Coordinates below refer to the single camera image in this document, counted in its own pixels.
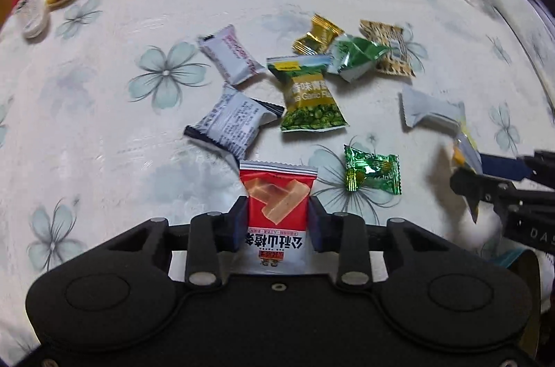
table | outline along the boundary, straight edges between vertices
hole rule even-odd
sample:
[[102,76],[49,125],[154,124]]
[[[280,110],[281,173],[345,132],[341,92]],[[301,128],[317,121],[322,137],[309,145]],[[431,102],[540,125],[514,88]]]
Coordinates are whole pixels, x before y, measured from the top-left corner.
[[[528,50],[538,48],[535,60],[553,63],[553,42],[532,7],[507,1],[522,16]],[[227,163],[182,137],[220,96],[216,68],[201,53],[181,53],[171,61],[204,65],[183,67],[191,73],[186,84],[156,97],[139,83],[147,95],[141,99],[129,92],[130,81],[145,73],[138,59],[155,46],[170,61],[176,43],[195,44],[198,35],[232,23],[263,62],[290,53],[315,12],[352,34],[360,19],[402,25],[417,74],[412,85],[464,101],[482,152],[555,150],[555,120],[523,46],[503,19],[463,0],[77,0],[54,11],[48,34],[31,44],[12,17],[0,33],[1,358],[15,362],[37,343],[24,310],[37,276],[146,219],[187,223],[202,212],[227,211],[244,193]],[[327,80],[348,128],[282,134],[277,125],[265,127],[248,158],[319,167],[313,190],[328,211],[361,213],[369,224],[402,216],[485,257],[508,248],[490,207],[482,205],[475,225],[451,192],[452,138],[403,126],[399,94],[406,81],[372,74],[353,84]],[[241,89],[283,102],[271,75]],[[344,144],[398,154],[402,195],[348,194]],[[553,259],[538,258],[546,298]],[[182,279],[183,259],[174,260],[173,278]],[[383,279],[379,256],[373,259]]]

red snack packet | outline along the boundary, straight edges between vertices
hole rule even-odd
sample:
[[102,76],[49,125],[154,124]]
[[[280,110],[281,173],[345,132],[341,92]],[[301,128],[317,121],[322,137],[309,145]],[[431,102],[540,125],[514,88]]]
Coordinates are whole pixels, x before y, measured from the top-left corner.
[[239,177],[249,194],[241,272],[305,272],[308,200],[317,173],[304,165],[241,162]]

white and black snack packet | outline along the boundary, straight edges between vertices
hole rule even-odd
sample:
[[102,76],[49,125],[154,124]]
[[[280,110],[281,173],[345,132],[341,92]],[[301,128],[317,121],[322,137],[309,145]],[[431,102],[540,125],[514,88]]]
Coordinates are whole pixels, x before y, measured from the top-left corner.
[[220,101],[199,123],[187,126],[183,134],[237,167],[260,126],[278,120],[284,112],[281,105],[251,99],[224,84]]
[[232,24],[214,35],[200,37],[198,43],[231,85],[238,85],[266,69],[239,42]]
[[402,106],[404,122],[409,128],[428,119],[456,134],[459,132],[461,124],[466,122],[464,102],[452,104],[442,101],[418,92],[408,85],[403,87]]

green snack packet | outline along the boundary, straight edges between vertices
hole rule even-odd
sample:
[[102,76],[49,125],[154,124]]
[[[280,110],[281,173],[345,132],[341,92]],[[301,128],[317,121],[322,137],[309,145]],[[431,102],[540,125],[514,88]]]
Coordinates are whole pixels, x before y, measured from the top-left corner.
[[348,191],[365,185],[393,195],[401,194],[399,157],[395,154],[370,154],[345,145],[345,163]]
[[322,71],[330,56],[272,57],[268,69],[285,86],[287,112],[281,130],[326,131],[348,126],[335,99],[327,89]]
[[332,64],[327,72],[339,74],[347,82],[352,82],[368,70],[375,69],[378,61],[390,50],[388,46],[365,38],[339,35],[328,50]]

red and white snack package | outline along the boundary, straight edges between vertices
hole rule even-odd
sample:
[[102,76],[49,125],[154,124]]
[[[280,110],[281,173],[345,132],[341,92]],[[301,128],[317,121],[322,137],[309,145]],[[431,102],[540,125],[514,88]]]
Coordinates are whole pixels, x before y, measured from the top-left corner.
[[237,85],[265,71],[237,39],[232,24],[214,35],[198,39],[200,50],[214,62],[221,75],[231,85]]
[[305,273],[308,200],[317,173],[304,165],[240,163],[239,177],[249,194],[241,273]]

